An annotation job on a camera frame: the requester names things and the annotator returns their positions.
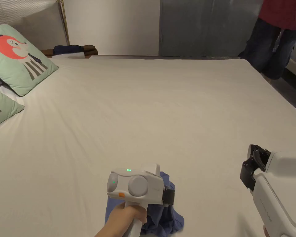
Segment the person's left hand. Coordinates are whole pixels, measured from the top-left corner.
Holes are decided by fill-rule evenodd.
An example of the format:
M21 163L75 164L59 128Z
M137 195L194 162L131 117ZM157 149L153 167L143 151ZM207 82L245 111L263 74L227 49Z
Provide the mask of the person's left hand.
M121 237L135 219L139 220L142 225L145 224L147 222L146 209L137 205L125 206L125 203L122 203L112 210L105 227L112 236Z

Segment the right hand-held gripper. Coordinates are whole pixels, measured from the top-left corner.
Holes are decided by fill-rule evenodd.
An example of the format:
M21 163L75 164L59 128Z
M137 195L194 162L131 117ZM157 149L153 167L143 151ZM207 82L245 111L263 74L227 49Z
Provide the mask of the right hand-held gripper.
M248 147L240 179L270 237L296 237L296 152Z

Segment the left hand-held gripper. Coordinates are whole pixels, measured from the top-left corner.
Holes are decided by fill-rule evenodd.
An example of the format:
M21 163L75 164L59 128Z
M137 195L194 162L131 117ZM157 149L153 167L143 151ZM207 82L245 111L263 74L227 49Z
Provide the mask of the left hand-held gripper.
M115 206L137 205L146 209L147 223L133 220L124 234L125 237L155 235L167 237L175 225L173 204L175 187L169 177L160 171L158 164L134 168L119 168L111 171L107 181L106 218Z

